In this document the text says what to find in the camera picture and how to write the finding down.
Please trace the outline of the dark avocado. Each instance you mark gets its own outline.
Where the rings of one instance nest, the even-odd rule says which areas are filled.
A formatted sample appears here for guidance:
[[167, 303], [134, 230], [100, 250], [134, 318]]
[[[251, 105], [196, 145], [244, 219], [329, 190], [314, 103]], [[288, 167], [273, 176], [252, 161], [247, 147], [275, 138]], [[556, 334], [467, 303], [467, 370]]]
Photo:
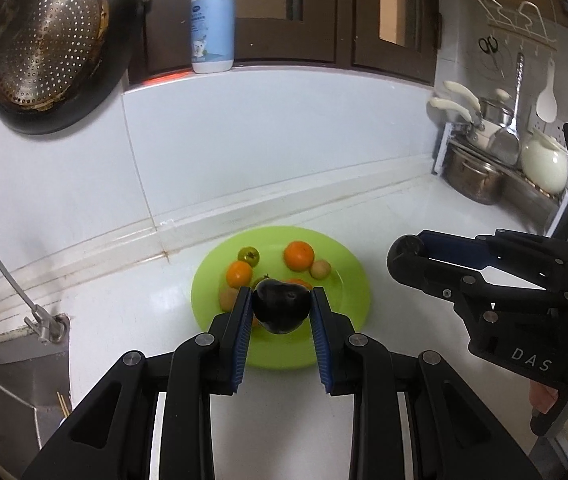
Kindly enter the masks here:
[[297, 330], [309, 317], [313, 299], [302, 286], [267, 278], [251, 293], [252, 312], [270, 333], [284, 335]]

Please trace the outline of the white ceramic pot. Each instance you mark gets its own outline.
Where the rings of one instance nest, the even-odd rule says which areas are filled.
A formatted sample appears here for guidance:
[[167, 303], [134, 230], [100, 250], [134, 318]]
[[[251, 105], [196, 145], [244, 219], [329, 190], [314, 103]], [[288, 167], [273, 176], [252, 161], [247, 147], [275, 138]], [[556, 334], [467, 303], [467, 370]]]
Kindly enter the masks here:
[[520, 163], [528, 180], [551, 195], [562, 194], [568, 181], [568, 153], [552, 136], [535, 131], [525, 142]]

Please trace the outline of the steel sink basin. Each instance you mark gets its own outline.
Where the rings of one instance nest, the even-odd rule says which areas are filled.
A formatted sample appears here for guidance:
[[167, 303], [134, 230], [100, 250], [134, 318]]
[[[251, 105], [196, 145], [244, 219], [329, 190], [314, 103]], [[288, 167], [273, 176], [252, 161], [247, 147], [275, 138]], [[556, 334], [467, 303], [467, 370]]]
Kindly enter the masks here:
[[69, 344], [0, 336], [0, 475], [20, 478], [70, 410]]

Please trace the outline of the steel sink faucet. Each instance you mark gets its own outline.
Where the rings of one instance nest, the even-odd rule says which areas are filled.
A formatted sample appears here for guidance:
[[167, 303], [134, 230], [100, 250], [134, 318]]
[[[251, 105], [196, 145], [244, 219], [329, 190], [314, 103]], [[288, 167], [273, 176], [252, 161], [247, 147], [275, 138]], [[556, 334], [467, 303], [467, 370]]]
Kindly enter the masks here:
[[0, 274], [14, 292], [29, 307], [31, 316], [24, 322], [30, 330], [37, 334], [43, 344], [61, 344], [68, 336], [69, 322], [62, 314], [52, 315], [39, 304], [36, 304], [14, 279], [0, 258]]

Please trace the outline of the steel spatula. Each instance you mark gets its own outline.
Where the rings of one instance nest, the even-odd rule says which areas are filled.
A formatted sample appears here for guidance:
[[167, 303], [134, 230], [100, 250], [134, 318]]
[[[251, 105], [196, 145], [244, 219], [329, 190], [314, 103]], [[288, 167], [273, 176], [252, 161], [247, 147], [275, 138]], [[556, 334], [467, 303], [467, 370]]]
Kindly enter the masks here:
[[491, 156], [499, 159], [502, 164], [508, 167], [517, 165], [520, 154], [520, 138], [517, 127], [517, 114], [520, 104], [520, 92], [522, 92], [522, 83], [525, 68], [525, 55], [519, 51], [516, 56], [515, 63], [515, 98], [513, 117], [511, 122], [505, 127], [493, 134], [489, 145], [488, 152]]

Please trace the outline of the beige small fruit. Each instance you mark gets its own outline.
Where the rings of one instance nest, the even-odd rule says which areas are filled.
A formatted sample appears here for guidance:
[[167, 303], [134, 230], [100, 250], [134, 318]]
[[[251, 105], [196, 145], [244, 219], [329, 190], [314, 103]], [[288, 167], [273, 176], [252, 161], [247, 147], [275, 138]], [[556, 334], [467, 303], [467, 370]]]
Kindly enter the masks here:
[[310, 275], [318, 281], [326, 280], [331, 275], [331, 263], [326, 260], [315, 260], [309, 269]]

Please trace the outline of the white rice paddle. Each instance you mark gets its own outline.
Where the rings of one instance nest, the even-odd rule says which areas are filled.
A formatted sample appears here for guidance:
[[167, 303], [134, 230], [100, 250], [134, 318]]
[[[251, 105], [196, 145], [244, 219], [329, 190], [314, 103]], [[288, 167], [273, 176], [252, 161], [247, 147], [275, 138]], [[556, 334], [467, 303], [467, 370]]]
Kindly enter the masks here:
[[548, 67], [546, 68], [546, 85], [538, 95], [536, 101], [536, 114], [547, 124], [552, 124], [557, 118], [557, 100], [554, 93], [554, 80], [555, 61], [553, 58], [549, 58]]

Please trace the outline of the white knife rack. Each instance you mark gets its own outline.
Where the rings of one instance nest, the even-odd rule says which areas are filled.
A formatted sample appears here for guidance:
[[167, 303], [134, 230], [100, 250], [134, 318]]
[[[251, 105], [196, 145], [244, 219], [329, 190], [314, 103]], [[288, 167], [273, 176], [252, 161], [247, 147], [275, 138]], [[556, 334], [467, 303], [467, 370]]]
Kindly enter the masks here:
[[432, 169], [432, 174], [440, 177], [442, 171], [444, 171], [444, 161], [446, 160], [449, 142], [456, 132], [455, 122], [447, 122], [444, 125], [444, 131], [442, 131], [440, 143], [438, 145], [436, 154], [434, 156], [434, 164]]

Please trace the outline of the orange tangerine near rim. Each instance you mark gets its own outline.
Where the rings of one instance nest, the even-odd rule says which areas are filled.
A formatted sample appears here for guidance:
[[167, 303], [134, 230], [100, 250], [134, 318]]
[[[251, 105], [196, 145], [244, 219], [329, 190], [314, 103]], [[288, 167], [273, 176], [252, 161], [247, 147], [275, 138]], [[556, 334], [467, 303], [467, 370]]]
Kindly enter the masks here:
[[249, 286], [252, 280], [252, 266], [246, 261], [235, 260], [227, 268], [225, 279], [229, 287]]

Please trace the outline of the green fruit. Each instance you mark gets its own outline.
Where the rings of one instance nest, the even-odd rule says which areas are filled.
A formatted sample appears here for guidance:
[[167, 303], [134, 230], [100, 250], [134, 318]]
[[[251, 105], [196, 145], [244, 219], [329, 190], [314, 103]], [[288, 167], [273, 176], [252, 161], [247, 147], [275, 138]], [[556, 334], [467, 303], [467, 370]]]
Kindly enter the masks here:
[[255, 268], [260, 261], [259, 250], [252, 246], [243, 247], [237, 254], [237, 260], [247, 263], [252, 268]]

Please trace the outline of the black scissors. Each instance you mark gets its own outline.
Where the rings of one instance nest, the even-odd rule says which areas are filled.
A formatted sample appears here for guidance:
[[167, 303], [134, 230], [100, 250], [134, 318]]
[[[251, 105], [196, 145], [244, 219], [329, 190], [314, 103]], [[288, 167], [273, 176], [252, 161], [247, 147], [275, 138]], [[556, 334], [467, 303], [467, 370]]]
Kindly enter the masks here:
[[497, 38], [492, 35], [480, 37], [477, 41], [477, 44], [482, 52], [490, 56], [494, 68], [501, 76], [501, 78], [504, 79], [504, 72], [497, 58], [497, 53], [499, 51], [499, 41], [497, 40]]

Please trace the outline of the black frying pan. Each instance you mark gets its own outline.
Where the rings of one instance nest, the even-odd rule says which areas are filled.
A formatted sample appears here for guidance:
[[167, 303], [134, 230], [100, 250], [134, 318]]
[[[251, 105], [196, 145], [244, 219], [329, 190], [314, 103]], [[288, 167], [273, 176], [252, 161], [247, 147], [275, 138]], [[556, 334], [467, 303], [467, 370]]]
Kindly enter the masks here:
[[143, 0], [37, 0], [0, 47], [0, 121], [42, 136], [92, 113], [126, 72], [142, 20]]

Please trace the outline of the brass strainer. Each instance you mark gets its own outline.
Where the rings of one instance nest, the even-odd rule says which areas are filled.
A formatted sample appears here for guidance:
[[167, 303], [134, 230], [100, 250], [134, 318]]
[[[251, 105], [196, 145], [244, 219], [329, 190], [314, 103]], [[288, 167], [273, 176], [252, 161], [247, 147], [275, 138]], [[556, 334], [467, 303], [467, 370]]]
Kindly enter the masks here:
[[107, 0], [0, 0], [0, 105], [44, 112], [95, 63]]

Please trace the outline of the white handled knife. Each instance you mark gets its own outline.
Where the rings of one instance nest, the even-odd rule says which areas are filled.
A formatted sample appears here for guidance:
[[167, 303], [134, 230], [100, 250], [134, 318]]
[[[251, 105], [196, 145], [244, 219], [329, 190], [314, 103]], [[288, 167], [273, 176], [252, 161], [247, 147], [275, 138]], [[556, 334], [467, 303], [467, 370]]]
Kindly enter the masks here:
[[464, 84], [460, 84], [454, 80], [445, 80], [444, 81], [444, 88], [446, 88], [449, 92], [456, 93], [459, 96], [462, 96], [473, 110], [477, 113], [482, 111], [482, 106], [480, 105], [480, 101], [477, 96], [474, 95], [473, 92], [470, 91]]
[[459, 103], [456, 103], [452, 100], [437, 98], [436, 96], [432, 96], [428, 100], [428, 105], [436, 108], [436, 110], [446, 110], [447, 112], [455, 112], [458, 113], [465, 122], [468, 122], [472, 126], [476, 126], [476, 117], [467, 110], [466, 107], [462, 106]]

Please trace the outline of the dark wooden window frame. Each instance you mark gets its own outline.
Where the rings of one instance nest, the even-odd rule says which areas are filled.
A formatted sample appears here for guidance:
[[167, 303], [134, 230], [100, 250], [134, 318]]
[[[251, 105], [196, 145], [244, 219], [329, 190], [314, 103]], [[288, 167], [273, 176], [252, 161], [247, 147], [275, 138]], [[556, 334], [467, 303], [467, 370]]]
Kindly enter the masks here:
[[[143, 0], [128, 79], [141, 84], [191, 64], [191, 0]], [[433, 84], [438, 0], [236, 0], [235, 60], [367, 70]]]

